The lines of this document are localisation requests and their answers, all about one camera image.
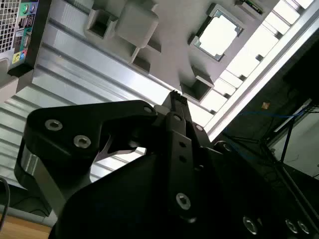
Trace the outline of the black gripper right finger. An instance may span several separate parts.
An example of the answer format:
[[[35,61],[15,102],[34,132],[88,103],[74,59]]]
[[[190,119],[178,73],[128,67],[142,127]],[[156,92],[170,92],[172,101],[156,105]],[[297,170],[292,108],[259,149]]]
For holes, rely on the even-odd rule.
[[[180,94],[175,96],[175,110],[185,119],[186,136],[192,142],[200,203],[205,202],[207,208],[221,214],[247,215],[245,159],[227,142],[219,141],[213,145],[205,130],[192,121],[187,99]]]

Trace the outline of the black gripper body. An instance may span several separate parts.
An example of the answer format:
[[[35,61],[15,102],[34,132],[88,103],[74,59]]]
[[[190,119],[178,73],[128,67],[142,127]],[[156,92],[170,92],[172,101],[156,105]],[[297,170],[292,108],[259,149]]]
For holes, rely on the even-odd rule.
[[[288,191],[276,192],[231,146],[202,148],[197,166],[143,156],[81,189],[52,239],[316,239]]]

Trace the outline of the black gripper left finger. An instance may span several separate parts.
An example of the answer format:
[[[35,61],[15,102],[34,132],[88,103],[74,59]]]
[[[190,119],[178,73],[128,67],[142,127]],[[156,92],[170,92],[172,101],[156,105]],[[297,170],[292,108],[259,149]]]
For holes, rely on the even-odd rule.
[[[143,156],[164,157],[173,172],[186,169],[178,156],[194,166],[176,94],[155,107],[133,100],[32,111],[14,168],[18,182],[42,196],[59,217],[81,189]]]

